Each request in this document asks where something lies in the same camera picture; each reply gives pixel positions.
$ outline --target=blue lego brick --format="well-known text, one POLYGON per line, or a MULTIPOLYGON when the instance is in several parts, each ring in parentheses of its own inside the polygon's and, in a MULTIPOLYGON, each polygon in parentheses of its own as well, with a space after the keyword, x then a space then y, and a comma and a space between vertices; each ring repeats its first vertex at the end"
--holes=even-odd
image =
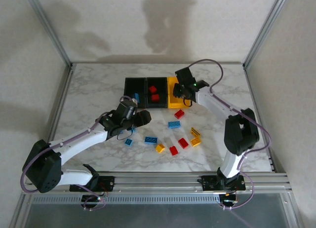
POLYGON ((130 146, 133 144, 133 140, 127 139, 127 140, 125 141, 125 144, 130 147, 130 146))
POLYGON ((133 132, 133 133, 136 133, 136 128, 132 128, 132 132, 133 132))
POLYGON ((180 128, 181 124, 180 121, 173 121, 168 123, 169 128, 180 128))
POLYGON ((157 144, 157 138, 155 137, 146 137, 145 143, 147 144, 157 144))
POLYGON ((138 103, 140 103, 138 93, 134 93, 133 98, 136 99, 138 103))

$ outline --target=marble surface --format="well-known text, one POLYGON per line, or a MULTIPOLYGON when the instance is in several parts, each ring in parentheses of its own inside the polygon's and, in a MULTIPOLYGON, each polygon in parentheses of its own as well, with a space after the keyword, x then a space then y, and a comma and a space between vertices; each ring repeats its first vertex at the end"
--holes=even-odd
MULTIPOLYGON (((186 65, 179 64, 78 64, 73 74, 67 98, 58 123, 55 139, 85 128, 101 113, 116 109, 123 94, 126 77, 174 76, 174 72, 186 65)), ((223 65, 224 78, 214 88, 222 97, 241 108, 254 109, 246 78, 240 64, 223 65)), ((208 83, 220 76, 216 65, 199 64, 191 67, 194 77, 208 83)), ((224 144, 224 124, 204 107, 193 104, 183 109, 180 119, 182 127, 168 129, 169 121, 176 121, 177 109, 149 109, 152 121, 140 128, 130 139, 128 147, 124 141, 112 138, 92 146, 70 159, 64 168, 79 169, 83 163, 97 171, 216 171, 227 151, 224 144), (178 140, 193 138, 191 127, 202 134, 202 143, 185 150, 178 140), (145 136, 158 137, 166 149, 157 153, 155 145, 144 143, 145 136), (175 145, 179 154, 172 156, 169 147, 175 145)), ((255 148, 263 145, 262 137, 255 148)), ((244 171, 271 171, 266 151, 249 155, 244 171)))

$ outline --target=red lego brick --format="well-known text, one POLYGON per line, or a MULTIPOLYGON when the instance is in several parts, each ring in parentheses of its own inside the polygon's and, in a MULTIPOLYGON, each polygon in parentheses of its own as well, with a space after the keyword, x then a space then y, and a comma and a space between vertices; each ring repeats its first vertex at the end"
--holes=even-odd
POLYGON ((172 155, 178 154, 178 150, 177 150, 177 148, 175 146, 172 146, 169 149, 170 149, 170 152, 171 152, 172 155))
POLYGON ((152 102, 159 102, 159 95, 152 95, 152 102))
POLYGON ((185 149, 189 145, 184 138, 181 138, 178 142, 183 149, 185 149))
POLYGON ((157 92, 157 88, 155 88, 155 86, 151 86, 149 87, 149 91, 152 93, 152 94, 155 94, 157 92))
POLYGON ((183 110, 179 110, 177 113, 174 114, 174 116, 179 119, 182 118, 184 116, 184 112, 183 110))

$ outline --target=white wall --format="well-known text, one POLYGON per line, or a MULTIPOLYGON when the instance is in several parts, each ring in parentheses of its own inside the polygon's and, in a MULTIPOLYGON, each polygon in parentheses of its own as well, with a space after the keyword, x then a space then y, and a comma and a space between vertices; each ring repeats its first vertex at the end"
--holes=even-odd
POLYGON ((73 62, 244 60, 275 0, 40 0, 73 62))
POLYGON ((46 138, 65 65, 27 0, 0 0, 0 227, 9 226, 21 169, 46 138))
POLYGON ((307 228, 316 227, 316 0, 288 0, 252 63, 250 84, 273 154, 307 228))

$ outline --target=yellow tray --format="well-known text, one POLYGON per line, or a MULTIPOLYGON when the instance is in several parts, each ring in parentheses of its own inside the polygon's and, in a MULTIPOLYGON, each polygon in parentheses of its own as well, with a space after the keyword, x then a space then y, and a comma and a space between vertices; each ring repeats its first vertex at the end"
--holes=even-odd
POLYGON ((183 104, 183 99, 176 98, 173 96, 174 84, 179 83, 176 76, 168 77, 168 108, 179 109, 179 108, 188 108, 190 105, 190 100, 185 100, 186 105, 183 104))

